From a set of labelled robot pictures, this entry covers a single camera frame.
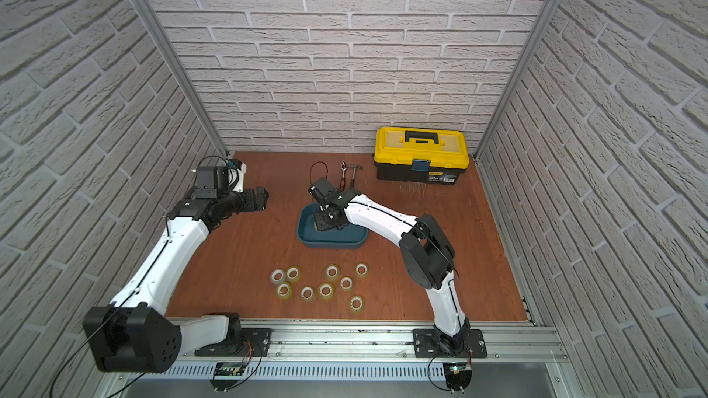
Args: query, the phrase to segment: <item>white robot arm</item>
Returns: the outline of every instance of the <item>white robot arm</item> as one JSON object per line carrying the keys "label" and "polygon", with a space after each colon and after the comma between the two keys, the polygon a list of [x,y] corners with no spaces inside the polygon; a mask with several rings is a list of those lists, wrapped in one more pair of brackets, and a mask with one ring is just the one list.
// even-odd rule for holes
{"label": "white robot arm", "polygon": [[160,240],[137,273],[108,306],[92,307],[84,316],[84,332],[99,370],[164,372],[179,353],[234,333],[237,314],[232,314],[235,320],[208,315],[180,326],[164,314],[182,272],[209,232],[234,213],[265,209],[268,192],[243,188],[246,165],[238,160],[228,167],[195,171],[195,186],[168,214]]}
{"label": "white robot arm", "polygon": [[[168,215],[155,248],[128,284],[106,307],[84,316],[84,332],[99,370],[161,373],[177,355],[204,346],[238,344],[238,314],[215,314],[179,326],[164,314],[194,252],[221,220],[233,213],[266,208],[264,188],[243,189],[246,165],[200,167],[195,187]],[[310,188],[322,210],[318,230],[349,223],[371,229],[400,248],[411,278],[425,288],[435,314],[438,349],[458,356],[465,349],[469,321],[459,306],[452,259],[455,250],[435,218],[407,216],[372,201],[355,189],[340,192],[326,179]]]}
{"label": "white robot arm", "polygon": [[469,321],[455,290],[455,250],[435,218],[428,214],[407,216],[355,189],[341,192],[324,178],[315,181],[309,192],[321,207],[315,213],[317,230],[351,223],[374,231],[401,249],[408,274],[428,294],[439,331],[438,349],[448,356],[463,352]]}

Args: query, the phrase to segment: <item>black toolbox base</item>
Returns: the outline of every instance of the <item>black toolbox base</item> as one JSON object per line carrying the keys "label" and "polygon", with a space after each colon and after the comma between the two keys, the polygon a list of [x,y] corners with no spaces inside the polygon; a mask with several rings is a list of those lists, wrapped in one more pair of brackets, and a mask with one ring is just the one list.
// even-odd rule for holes
{"label": "black toolbox base", "polygon": [[457,168],[430,167],[428,171],[413,171],[410,164],[377,163],[376,178],[391,181],[420,181],[421,183],[446,184],[452,186],[461,173]]}

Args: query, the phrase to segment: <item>white brick wall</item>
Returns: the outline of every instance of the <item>white brick wall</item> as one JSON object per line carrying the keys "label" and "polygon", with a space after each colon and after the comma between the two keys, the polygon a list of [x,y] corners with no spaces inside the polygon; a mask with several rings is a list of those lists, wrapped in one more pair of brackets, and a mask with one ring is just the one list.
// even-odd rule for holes
{"label": "white brick wall", "polygon": [[151,2],[232,150],[370,152],[357,129],[397,123],[462,130],[471,153],[542,4]]}
{"label": "white brick wall", "polygon": [[708,0],[563,0],[479,163],[588,397],[708,392]]}
{"label": "white brick wall", "polygon": [[[46,397],[213,147],[128,0],[0,15],[0,395]],[[55,396],[100,377],[85,348]]]}

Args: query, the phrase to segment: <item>yellow toolbox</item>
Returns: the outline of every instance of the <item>yellow toolbox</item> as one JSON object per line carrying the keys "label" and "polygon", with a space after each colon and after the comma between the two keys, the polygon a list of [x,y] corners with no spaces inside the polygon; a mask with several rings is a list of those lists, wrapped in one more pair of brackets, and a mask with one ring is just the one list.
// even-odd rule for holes
{"label": "yellow toolbox", "polygon": [[453,185],[469,155],[459,131],[384,126],[376,132],[374,164],[379,180]]}

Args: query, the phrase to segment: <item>blue tray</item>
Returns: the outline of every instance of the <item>blue tray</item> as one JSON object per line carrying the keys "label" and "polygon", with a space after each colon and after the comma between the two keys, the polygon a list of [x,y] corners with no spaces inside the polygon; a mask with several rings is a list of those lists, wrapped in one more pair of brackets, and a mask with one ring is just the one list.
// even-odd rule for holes
{"label": "blue tray", "polygon": [[369,236],[366,227],[347,225],[342,230],[330,229],[323,233],[314,228],[314,212],[319,210],[317,203],[311,203],[300,212],[297,222],[297,238],[307,247],[325,249],[357,249]]}

